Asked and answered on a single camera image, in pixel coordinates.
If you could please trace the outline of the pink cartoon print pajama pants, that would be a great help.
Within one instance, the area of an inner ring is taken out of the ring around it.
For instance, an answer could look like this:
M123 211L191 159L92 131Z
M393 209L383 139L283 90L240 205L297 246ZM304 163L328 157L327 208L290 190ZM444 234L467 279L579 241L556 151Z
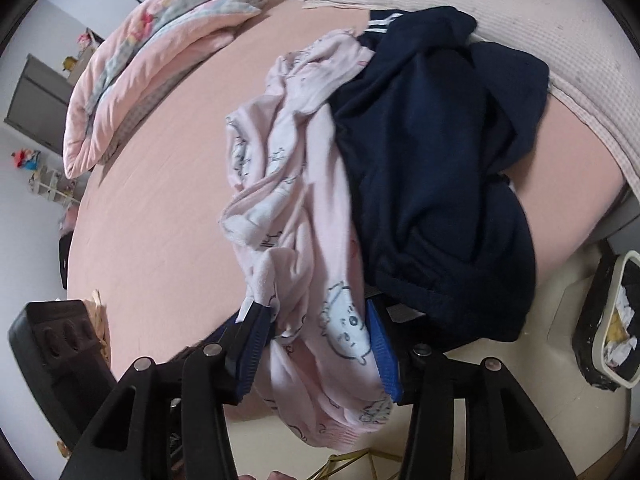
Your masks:
M233 197L220 226L243 271L244 304L270 311L254 388L296 437L346 450L379 430L384 392L364 322L363 276L332 93L372 52L334 30L280 56L260 96L226 120Z

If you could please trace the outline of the navy blue striped garment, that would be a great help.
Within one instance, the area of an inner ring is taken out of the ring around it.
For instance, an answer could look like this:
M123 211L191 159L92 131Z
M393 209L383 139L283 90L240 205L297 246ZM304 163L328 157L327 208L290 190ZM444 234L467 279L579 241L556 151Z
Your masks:
M549 69L475 27L451 6L374 11L371 61L330 99L364 278L444 349L517 340L536 287L506 173L534 147Z

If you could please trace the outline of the pink bed sheet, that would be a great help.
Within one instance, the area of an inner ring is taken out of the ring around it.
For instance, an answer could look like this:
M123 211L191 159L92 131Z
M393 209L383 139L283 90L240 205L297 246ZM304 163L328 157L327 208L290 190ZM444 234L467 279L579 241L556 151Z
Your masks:
M262 92L279 55L333 29L363 30L368 18L365 10L270 4L93 171L70 250L68 292L98 292L105 302L115 375L138 356L169 360L236 309L242 273L218 224L230 197L224 120ZM576 252L625 182L608 149L557 100L548 104L533 154L511 178L541 281Z

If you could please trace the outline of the white toy shelf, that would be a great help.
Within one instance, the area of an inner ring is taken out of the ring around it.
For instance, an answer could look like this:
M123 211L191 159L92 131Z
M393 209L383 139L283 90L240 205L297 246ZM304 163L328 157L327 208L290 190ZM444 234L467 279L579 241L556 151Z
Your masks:
M29 191L63 207L79 205L84 188L76 179L67 179L62 171L40 166L28 180Z

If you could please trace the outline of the black lined trash bin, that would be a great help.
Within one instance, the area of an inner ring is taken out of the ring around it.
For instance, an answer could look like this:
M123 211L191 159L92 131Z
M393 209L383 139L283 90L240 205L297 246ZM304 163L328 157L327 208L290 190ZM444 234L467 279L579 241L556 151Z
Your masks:
M589 385L610 391L638 385L638 252L601 258L578 316L572 349Z

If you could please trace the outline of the red blue plush toy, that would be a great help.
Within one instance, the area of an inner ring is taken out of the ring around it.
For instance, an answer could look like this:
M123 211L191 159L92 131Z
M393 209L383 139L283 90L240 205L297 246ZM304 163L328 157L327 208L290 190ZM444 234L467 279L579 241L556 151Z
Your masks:
M23 148L22 150L13 152L11 157L15 168L36 171L39 166L40 155L41 152L38 150Z

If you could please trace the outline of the dark grey door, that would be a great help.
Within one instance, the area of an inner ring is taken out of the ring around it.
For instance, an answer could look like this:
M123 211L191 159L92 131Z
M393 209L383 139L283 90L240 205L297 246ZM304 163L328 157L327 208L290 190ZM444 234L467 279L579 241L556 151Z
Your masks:
M27 55L4 122L48 148L63 154L68 103L73 86L33 55Z

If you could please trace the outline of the pink folded quilt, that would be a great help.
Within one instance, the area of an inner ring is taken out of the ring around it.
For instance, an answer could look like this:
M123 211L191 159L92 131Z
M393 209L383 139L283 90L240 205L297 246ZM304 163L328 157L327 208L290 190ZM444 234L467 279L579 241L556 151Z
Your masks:
M144 0L136 6L74 85L63 138L66 177L107 162L184 76L231 44L260 12L259 0Z

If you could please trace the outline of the beige waffle blanket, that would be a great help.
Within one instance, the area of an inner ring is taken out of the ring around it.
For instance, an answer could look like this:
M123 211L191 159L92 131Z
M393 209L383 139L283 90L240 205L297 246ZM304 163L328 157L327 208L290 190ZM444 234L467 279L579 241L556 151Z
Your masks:
M303 0L310 8L417 11L454 6L477 21L477 39L548 64L552 94L589 126L632 190L639 188L639 58L601 0Z

